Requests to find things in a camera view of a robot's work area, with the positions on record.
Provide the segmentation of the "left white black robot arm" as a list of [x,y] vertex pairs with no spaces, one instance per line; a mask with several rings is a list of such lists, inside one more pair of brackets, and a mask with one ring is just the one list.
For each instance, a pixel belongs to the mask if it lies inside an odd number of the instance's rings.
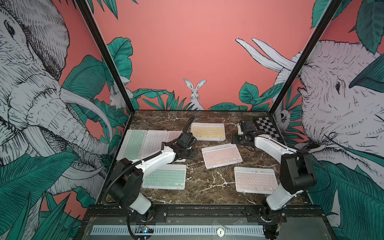
[[107,180],[102,204],[133,210],[142,216],[153,214],[152,202],[140,193],[144,177],[175,160],[193,160],[195,156],[195,148],[167,143],[161,150],[144,158],[132,161],[121,159]]

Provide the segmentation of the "yellow keyboard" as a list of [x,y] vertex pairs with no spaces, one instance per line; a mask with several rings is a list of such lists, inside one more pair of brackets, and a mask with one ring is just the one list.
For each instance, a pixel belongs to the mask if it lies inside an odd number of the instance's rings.
[[192,123],[191,131],[198,141],[225,141],[225,125],[212,123]]

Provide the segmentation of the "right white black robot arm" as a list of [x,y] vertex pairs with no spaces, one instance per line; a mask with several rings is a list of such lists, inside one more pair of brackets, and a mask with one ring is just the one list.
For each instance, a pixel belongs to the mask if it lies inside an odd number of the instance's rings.
[[262,150],[280,163],[280,184],[263,200],[259,211],[260,218],[266,223],[280,221],[281,210],[287,203],[317,183],[308,152],[289,148],[268,135],[234,133],[232,143]]

